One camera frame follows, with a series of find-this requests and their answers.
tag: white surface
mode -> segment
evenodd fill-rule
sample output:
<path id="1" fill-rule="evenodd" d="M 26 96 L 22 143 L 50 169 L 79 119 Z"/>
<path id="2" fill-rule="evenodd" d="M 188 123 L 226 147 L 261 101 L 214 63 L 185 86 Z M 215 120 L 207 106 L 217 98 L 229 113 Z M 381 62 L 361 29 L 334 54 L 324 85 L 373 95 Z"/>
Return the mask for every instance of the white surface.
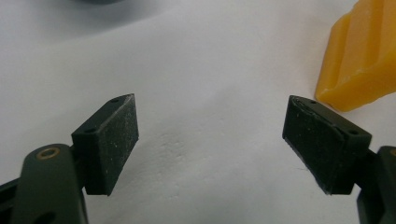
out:
<path id="1" fill-rule="evenodd" d="M 290 94 L 313 97 L 349 0 L 0 2 L 0 182 L 30 151 L 71 145 L 107 100 L 135 93 L 140 140 L 91 223 L 359 223 L 281 138 Z M 394 145 L 395 95 L 344 114 Z"/>

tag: black rubber pad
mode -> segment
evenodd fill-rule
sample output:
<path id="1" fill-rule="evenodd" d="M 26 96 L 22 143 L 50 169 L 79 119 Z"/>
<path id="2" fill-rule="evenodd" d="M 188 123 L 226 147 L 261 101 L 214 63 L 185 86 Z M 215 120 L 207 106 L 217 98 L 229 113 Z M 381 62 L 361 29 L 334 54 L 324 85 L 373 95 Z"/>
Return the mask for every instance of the black rubber pad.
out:
<path id="1" fill-rule="evenodd" d="M 366 154 L 371 135 L 318 102 L 289 98 L 283 138 L 326 194 L 350 194 L 354 164 Z"/>
<path id="2" fill-rule="evenodd" d="M 139 138 L 134 95 L 114 98 L 72 133 L 86 167 L 87 194 L 110 195 Z"/>

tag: brass screw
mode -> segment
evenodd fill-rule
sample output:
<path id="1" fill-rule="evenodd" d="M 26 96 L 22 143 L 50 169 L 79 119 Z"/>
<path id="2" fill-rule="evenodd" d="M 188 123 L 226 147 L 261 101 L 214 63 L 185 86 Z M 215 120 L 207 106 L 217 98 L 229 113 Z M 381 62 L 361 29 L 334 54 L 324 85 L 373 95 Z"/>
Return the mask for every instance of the brass screw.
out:
<path id="1" fill-rule="evenodd" d="M 47 147 L 37 153 L 36 157 L 43 161 L 56 157 L 60 152 L 61 150 L 58 147 Z"/>
<path id="2" fill-rule="evenodd" d="M 392 154 L 392 156 L 396 156 L 396 148 L 394 148 L 393 150 L 390 151 L 390 154 Z"/>

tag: yellow plastic block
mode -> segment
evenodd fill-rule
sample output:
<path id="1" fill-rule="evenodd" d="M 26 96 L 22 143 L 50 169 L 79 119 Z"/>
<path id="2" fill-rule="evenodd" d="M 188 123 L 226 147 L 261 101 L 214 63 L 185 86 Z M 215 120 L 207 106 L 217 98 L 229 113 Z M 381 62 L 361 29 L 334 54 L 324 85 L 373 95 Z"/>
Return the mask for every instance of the yellow plastic block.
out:
<path id="1" fill-rule="evenodd" d="M 396 0 L 360 0 L 332 27 L 315 96 L 348 111 L 396 91 Z"/>

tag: screw hole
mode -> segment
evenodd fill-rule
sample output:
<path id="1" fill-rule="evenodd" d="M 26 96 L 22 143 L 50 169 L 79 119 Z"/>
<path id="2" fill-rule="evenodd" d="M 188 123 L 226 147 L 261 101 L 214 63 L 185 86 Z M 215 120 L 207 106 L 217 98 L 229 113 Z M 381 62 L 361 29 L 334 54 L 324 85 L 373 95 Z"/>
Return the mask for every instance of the screw hole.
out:
<path id="1" fill-rule="evenodd" d="M 39 160 L 47 160 L 53 157 L 56 157 L 60 153 L 60 149 L 58 147 L 48 147 L 43 150 L 41 150 L 39 153 L 37 153 L 36 157 Z"/>
<path id="2" fill-rule="evenodd" d="M 390 154 L 392 154 L 392 156 L 396 156 L 396 148 L 394 148 L 393 150 L 390 151 Z"/>
<path id="3" fill-rule="evenodd" d="M 96 132 L 95 128 L 87 129 L 84 131 L 84 133 L 94 133 L 94 132 Z"/>
<path id="4" fill-rule="evenodd" d="M 55 220 L 55 213 L 48 212 L 35 219 L 35 224 L 50 224 Z"/>

